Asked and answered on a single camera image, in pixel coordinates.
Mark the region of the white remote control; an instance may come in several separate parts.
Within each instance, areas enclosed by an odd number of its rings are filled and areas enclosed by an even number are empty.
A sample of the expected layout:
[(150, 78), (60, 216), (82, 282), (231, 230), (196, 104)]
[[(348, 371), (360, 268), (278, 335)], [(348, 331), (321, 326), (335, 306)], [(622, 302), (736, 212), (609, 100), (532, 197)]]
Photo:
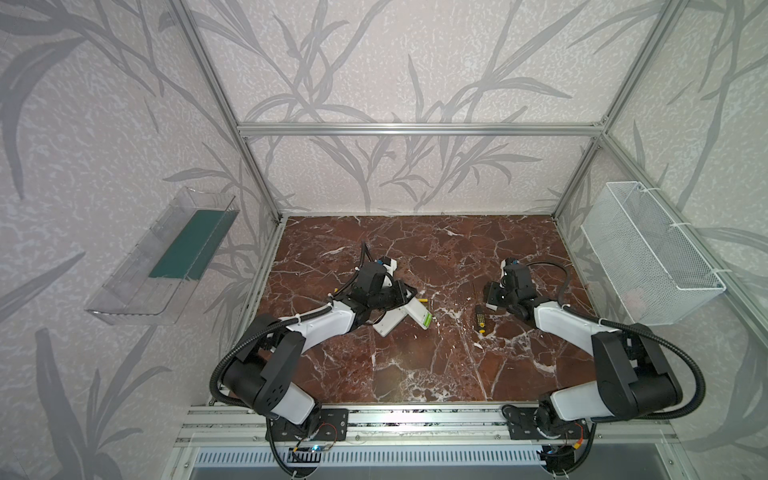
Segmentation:
[(421, 299), (412, 298), (402, 309), (423, 330), (427, 330), (431, 325), (433, 315)]
[(373, 328), (381, 337), (386, 337), (406, 316), (407, 313), (403, 308), (389, 310), (373, 325)]

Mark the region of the black yellow screwdriver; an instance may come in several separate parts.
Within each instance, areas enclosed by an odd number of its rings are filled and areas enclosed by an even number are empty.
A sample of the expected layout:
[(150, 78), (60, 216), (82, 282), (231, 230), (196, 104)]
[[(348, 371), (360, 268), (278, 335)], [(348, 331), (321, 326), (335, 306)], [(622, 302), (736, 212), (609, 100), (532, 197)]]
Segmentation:
[(484, 336), (486, 334), (485, 304), (483, 302), (482, 292), (477, 290), (476, 284), (473, 284), (473, 289), (476, 300), (474, 306), (476, 330), (479, 336)]

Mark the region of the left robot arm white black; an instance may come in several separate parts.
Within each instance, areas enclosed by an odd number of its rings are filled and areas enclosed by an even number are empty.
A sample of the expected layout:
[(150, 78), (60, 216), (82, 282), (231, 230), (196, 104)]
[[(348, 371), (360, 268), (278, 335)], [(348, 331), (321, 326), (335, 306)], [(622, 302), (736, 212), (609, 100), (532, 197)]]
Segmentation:
[(395, 277), (397, 262), (375, 259), (365, 243), (352, 277), (320, 308), (287, 317), (262, 314), (214, 367), (214, 401), (247, 408), (269, 420), (310, 428), (320, 402), (293, 383), (303, 353), (367, 326), (371, 314), (401, 310), (418, 301), (415, 287)]

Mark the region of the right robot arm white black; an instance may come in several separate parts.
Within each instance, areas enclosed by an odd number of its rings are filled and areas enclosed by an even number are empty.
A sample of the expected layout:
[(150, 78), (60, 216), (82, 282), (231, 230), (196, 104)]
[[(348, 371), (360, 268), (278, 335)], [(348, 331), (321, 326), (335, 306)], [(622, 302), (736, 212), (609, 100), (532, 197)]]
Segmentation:
[(643, 324), (626, 325), (591, 318), (564, 303), (570, 273), (555, 267), (565, 281), (555, 299), (540, 294), (532, 279), (532, 264), (507, 258), (501, 278), (487, 284), (486, 306), (504, 310), (531, 327), (554, 335), (593, 359), (595, 379), (544, 396), (538, 418), (553, 424), (590, 420), (602, 422), (671, 420), (695, 412), (706, 398), (704, 373), (682, 348), (654, 334)]

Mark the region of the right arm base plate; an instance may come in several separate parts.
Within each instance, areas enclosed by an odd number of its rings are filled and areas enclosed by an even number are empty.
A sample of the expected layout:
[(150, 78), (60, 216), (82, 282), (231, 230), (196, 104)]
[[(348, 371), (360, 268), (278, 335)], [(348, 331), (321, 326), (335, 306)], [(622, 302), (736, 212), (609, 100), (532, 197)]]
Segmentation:
[(565, 421), (547, 406), (519, 407), (507, 404), (501, 407), (511, 440), (553, 440), (583, 442), (589, 427), (585, 420)]

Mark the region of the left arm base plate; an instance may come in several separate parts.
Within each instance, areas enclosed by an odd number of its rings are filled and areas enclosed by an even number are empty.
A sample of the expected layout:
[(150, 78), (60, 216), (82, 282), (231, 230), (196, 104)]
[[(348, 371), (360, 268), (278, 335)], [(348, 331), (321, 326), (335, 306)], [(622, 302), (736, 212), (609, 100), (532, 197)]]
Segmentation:
[(311, 440), (335, 442), (346, 439), (350, 411), (345, 408), (320, 408), (298, 425), (279, 418), (272, 422), (271, 437), (277, 442)]

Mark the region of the aluminium mounting rail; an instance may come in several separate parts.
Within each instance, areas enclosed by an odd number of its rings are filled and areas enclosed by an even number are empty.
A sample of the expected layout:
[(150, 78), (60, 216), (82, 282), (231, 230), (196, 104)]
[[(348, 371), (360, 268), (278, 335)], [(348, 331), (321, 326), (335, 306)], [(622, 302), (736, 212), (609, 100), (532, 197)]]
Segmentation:
[[(510, 430), (500, 403), (347, 404), (341, 420), (324, 420), (313, 435), (322, 443), (374, 445), (544, 444), (534, 428)], [(173, 445), (265, 446), (266, 420), (242, 408), (192, 407)]]

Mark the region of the clear plastic wall bin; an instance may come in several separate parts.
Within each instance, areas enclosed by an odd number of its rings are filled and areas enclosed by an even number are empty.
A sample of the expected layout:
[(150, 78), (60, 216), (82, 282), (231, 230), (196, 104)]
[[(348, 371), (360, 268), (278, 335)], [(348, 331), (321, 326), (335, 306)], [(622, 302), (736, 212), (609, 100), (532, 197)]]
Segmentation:
[(111, 326), (175, 324), (239, 212), (233, 194), (181, 188), (85, 311)]

